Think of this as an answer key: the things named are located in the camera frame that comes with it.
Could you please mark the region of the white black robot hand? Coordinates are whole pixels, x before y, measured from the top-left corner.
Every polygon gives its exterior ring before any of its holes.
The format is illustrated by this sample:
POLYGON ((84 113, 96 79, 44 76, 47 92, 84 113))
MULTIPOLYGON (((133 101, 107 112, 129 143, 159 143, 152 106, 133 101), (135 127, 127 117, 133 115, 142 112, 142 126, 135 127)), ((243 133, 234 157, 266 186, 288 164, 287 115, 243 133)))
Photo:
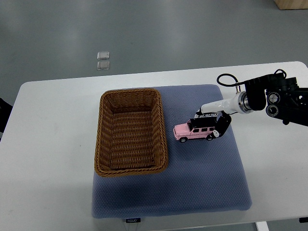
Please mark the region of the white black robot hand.
POLYGON ((231 115, 248 114, 252 109, 248 105, 245 91, 237 93, 233 98, 203 104, 195 113, 194 118, 214 117, 215 129, 206 137, 207 141, 222 137, 231 124, 231 115))

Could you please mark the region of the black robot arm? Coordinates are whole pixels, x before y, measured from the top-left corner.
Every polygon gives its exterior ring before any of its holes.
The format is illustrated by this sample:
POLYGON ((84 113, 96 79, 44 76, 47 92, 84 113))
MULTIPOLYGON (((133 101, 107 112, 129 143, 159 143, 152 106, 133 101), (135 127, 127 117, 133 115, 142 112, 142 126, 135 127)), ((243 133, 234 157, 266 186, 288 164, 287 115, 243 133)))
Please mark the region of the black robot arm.
POLYGON ((287 78, 282 69, 243 82, 224 73, 217 77, 217 83, 236 88, 240 95, 235 97, 235 108, 241 112, 264 109, 268 116, 280 119, 284 125, 308 125, 308 89, 299 87, 296 77, 287 78))

